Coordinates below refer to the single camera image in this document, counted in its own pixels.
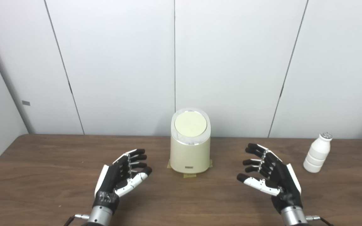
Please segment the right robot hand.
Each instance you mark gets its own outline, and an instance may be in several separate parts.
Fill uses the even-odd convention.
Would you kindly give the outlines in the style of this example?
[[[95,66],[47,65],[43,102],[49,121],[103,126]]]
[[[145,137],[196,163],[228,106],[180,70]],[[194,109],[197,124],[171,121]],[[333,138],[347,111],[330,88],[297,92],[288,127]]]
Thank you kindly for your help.
[[[246,173],[239,173],[238,181],[269,194],[278,213],[287,207],[303,208],[301,186],[291,164],[257,143],[249,143],[245,151],[258,158],[243,161]]]

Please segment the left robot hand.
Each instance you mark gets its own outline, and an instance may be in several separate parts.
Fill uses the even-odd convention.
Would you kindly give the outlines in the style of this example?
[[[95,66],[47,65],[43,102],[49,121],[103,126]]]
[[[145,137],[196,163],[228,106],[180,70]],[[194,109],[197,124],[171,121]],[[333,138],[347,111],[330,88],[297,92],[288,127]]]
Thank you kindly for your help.
[[[111,165],[104,165],[95,187],[93,207],[108,208],[112,214],[119,206],[120,198],[139,186],[152,173],[144,160],[145,149],[123,153]]]

